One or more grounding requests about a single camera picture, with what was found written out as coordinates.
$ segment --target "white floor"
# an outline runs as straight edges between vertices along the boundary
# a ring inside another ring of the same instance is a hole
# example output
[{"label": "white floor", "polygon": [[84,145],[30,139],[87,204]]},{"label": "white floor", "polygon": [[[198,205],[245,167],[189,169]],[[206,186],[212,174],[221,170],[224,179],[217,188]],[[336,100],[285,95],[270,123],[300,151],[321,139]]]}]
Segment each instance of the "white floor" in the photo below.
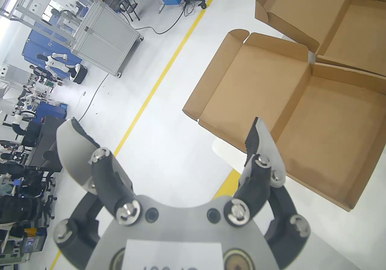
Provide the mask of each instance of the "white floor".
[{"label": "white floor", "polygon": [[[159,4],[155,0],[137,1],[141,21],[134,21],[135,27],[153,26],[161,32],[181,13],[178,6],[166,6],[158,14]],[[80,123],[98,143],[114,151],[199,11],[201,8],[196,8],[194,15],[182,16],[166,34],[142,30],[145,40],[139,44],[121,78],[106,77],[105,72],[86,64],[89,73],[84,82],[81,85],[66,82],[63,87],[55,88],[52,98],[69,104],[68,118],[79,119],[105,79]],[[215,137],[183,114],[181,109],[228,31],[242,28],[282,36],[255,20],[254,13],[255,0],[214,0],[206,9],[117,155],[137,194],[146,194],[172,206],[200,205],[213,197],[230,173],[232,168],[212,149]],[[23,268],[50,268],[58,252],[52,240],[52,230],[57,222],[70,216],[84,195],[84,191],[65,172],[59,179],[50,237],[44,251],[34,254]],[[112,218],[106,211],[102,211],[98,218],[101,235]],[[353,223],[353,231],[378,230],[379,241],[369,243],[366,253],[345,249],[345,245],[355,245],[340,237],[339,232],[313,234],[291,269],[325,269],[327,265],[331,269],[354,270],[356,266],[363,270],[384,269],[385,233],[374,220]],[[72,269],[72,266],[61,256],[54,269]]]}]

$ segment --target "open cardboard box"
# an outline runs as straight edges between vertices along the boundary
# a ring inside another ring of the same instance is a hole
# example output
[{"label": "open cardboard box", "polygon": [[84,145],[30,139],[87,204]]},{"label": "open cardboard box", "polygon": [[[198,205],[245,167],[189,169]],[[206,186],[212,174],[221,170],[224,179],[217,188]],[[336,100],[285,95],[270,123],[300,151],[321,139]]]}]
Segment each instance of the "open cardboard box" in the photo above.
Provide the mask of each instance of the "open cardboard box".
[{"label": "open cardboard box", "polygon": [[302,44],[233,30],[183,111],[244,152],[261,117],[288,175],[349,211],[386,143],[386,78],[307,57]]},{"label": "open cardboard box", "polygon": [[317,62],[386,75],[386,0],[256,0],[255,18]]}]

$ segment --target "humanoid robot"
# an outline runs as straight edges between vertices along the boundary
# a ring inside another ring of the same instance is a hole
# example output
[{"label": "humanoid robot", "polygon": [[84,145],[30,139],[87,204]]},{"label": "humanoid robot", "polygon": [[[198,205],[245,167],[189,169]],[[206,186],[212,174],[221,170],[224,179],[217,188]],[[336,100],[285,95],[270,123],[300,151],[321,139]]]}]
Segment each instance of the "humanoid robot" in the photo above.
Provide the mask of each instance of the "humanoid robot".
[{"label": "humanoid robot", "polygon": [[67,54],[53,53],[49,56],[37,54],[36,57],[46,63],[46,70],[50,72],[54,78],[57,78],[58,74],[52,68],[57,68],[65,73],[69,73],[70,80],[77,84],[81,84],[87,74],[87,68],[80,63],[76,65],[65,64],[65,62],[68,61]]}]

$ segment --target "white table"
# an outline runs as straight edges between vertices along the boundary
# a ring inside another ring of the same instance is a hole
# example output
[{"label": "white table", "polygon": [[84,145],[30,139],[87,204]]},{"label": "white table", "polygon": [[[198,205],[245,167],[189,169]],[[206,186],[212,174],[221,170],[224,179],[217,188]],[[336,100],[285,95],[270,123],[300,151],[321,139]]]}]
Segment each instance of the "white table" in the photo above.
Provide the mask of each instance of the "white table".
[{"label": "white table", "polygon": [[[241,173],[246,154],[216,138],[214,152]],[[386,265],[386,151],[382,156],[355,208],[347,212],[313,191],[286,179],[285,187],[299,214],[311,225],[313,233],[363,270],[385,269]],[[268,228],[272,212],[266,205],[258,214],[262,231]]]}]

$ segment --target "desk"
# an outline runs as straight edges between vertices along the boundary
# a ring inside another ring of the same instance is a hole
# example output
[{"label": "desk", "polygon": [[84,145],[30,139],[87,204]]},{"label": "desk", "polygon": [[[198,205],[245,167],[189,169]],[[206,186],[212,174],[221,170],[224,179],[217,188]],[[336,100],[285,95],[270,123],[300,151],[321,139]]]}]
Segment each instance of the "desk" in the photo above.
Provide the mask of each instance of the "desk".
[{"label": "desk", "polygon": [[[43,154],[55,143],[56,130],[64,121],[64,119],[55,116],[48,115],[45,117],[44,123],[40,129],[37,146],[34,147],[29,154],[26,165],[41,167],[46,163],[46,160],[43,159]],[[52,168],[53,171],[58,172],[61,171],[61,169],[62,165],[60,165],[59,162]]]}]

